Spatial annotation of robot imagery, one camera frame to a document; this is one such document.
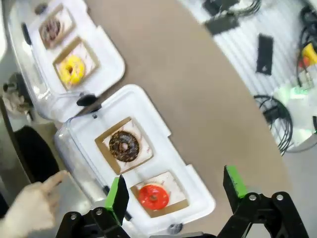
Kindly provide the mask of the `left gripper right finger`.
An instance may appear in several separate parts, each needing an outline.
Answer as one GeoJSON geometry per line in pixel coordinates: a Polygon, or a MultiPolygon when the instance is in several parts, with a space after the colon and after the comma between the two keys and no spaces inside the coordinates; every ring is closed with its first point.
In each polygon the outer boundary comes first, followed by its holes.
{"type": "Polygon", "coordinates": [[[304,223],[287,192],[266,197],[249,192],[235,166],[224,167],[223,187],[233,215],[222,229],[224,238],[245,238],[253,224],[262,224],[272,238],[307,238],[304,223]]]}

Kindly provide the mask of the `person right hand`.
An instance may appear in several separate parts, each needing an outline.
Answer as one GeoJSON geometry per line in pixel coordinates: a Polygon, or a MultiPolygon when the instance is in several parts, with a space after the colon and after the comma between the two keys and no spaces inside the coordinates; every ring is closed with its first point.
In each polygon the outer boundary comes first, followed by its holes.
{"type": "Polygon", "coordinates": [[[59,203],[56,187],[67,177],[67,171],[59,171],[44,182],[24,187],[0,220],[0,236],[26,238],[34,231],[53,228],[59,203]]]}

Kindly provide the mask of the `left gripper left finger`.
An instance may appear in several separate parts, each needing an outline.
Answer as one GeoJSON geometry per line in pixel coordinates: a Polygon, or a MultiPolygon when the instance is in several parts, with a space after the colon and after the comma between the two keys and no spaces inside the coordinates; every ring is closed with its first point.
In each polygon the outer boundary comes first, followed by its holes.
{"type": "Polygon", "coordinates": [[[109,189],[105,205],[85,215],[71,211],[64,215],[56,238],[128,238],[122,228],[129,201],[123,176],[116,177],[109,189]]]}

